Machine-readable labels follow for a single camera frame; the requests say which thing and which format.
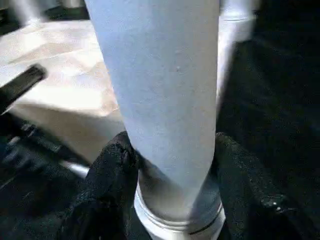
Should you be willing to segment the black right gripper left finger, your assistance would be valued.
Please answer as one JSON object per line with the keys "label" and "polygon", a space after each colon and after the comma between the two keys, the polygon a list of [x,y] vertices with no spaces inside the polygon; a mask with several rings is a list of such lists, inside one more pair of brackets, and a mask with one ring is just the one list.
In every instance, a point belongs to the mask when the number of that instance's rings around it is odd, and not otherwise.
{"label": "black right gripper left finger", "polygon": [[62,240],[127,240],[139,159],[123,131],[91,165],[60,227]]}

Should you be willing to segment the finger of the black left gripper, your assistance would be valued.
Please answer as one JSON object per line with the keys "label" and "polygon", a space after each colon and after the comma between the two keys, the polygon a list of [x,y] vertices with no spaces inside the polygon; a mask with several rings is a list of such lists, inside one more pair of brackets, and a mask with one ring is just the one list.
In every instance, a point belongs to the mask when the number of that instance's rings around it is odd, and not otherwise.
{"label": "finger of the black left gripper", "polygon": [[33,64],[18,76],[0,87],[0,114],[3,115],[22,95],[48,76],[40,64]]}

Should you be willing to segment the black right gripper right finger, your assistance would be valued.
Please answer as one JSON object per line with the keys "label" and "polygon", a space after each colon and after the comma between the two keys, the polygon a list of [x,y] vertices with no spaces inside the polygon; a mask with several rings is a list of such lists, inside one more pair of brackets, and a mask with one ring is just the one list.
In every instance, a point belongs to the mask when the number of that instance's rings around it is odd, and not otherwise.
{"label": "black right gripper right finger", "polygon": [[280,190],[262,161],[230,136],[215,136],[214,161],[233,240],[318,240],[320,230],[302,207]]}

